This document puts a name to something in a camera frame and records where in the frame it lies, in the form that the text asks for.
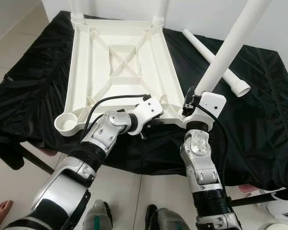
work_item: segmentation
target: black shoe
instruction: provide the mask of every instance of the black shoe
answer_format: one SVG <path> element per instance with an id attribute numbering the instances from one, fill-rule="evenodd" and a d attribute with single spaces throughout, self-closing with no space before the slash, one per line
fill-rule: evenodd
<path id="1" fill-rule="evenodd" d="M 156 210 L 158 210 L 158 208 L 155 205 L 149 205 L 147 207 L 146 216 L 145 216 L 145 230 L 148 230 L 150 226 L 151 217 Z"/>
<path id="2" fill-rule="evenodd" d="M 110 209 L 108 203 L 104 202 L 104 205 L 105 205 L 105 207 L 106 207 L 107 216 L 110 218 L 110 220 L 111 220 L 111 225 L 112 225 L 112 227 L 113 227 L 113 219 L 112 219 L 111 209 Z"/>

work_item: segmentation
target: table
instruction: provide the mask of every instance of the table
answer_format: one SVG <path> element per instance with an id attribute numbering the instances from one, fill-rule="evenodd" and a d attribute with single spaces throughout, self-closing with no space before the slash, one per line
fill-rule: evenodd
<path id="1" fill-rule="evenodd" d="M 198 84 L 209 64 L 181 32 L 163 32 L 185 95 L 190 85 Z M 222 44 L 196 36 L 214 54 Z M 65 105 L 72 40 L 70 13 L 62 11 L 0 84 L 0 157 L 14 169 L 23 165 L 26 156 L 51 173 L 24 153 L 20 142 L 68 154 L 79 141 L 80 133 L 63 137 L 53 126 Z M 214 90 L 227 98 L 219 117 L 229 133 L 226 185 L 288 188 L 288 73 L 281 58 L 275 51 L 244 46 L 230 69 L 252 89 L 237 98 L 221 80 Z M 134 173 L 185 175 L 179 154 L 184 133 L 176 125 L 162 125 L 145 130 L 147 140 L 120 135 L 105 165 Z M 210 144 L 212 160 L 221 172 L 224 139 L 217 124 L 210 133 Z"/>

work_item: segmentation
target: gray sneaker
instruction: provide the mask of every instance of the gray sneaker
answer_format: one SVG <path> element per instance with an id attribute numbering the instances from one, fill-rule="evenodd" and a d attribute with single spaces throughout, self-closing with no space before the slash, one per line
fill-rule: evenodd
<path id="1" fill-rule="evenodd" d="M 96 200 L 84 218 L 83 230 L 111 230 L 113 227 L 109 205 Z"/>

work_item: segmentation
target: chair leg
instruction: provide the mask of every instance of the chair leg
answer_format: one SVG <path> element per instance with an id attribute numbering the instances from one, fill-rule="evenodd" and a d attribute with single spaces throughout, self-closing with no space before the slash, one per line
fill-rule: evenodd
<path id="1" fill-rule="evenodd" d="M 21 155 L 24 158 L 26 158 L 28 161 L 32 162 L 34 165 L 44 170 L 45 172 L 49 174 L 52 174 L 54 172 L 53 168 L 51 168 L 49 165 L 47 165 L 45 162 L 43 162 L 41 159 L 39 159 L 37 156 L 35 156 L 25 147 L 23 147 L 20 143 L 17 143 L 16 145 L 14 145 L 14 149 L 18 151 L 19 153 L 21 153 Z"/>

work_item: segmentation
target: toe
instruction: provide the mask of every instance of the toe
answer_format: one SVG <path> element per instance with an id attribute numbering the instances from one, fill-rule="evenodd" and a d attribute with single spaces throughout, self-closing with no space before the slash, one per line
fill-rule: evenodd
<path id="1" fill-rule="evenodd" d="M 2 202 L 2 203 L 0 204 L 0 208 L 1 208 L 1 209 L 3 209 L 3 208 L 4 208 L 4 206 L 5 206 L 6 202 L 8 202 L 8 201 L 6 200 L 6 201 L 4 201 L 4 202 Z"/>
<path id="2" fill-rule="evenodd" d="M 12 201 L 12 200 L 7 200 L 7 201 L 6 201 L 6 204 L 5 204 L 5 206 L 4 206 L 4 209 L 5 209 L 5 210 L 10 210 L 10 208 L 12 207 L 12 205 L 13 205 L 13 201 Z"/>

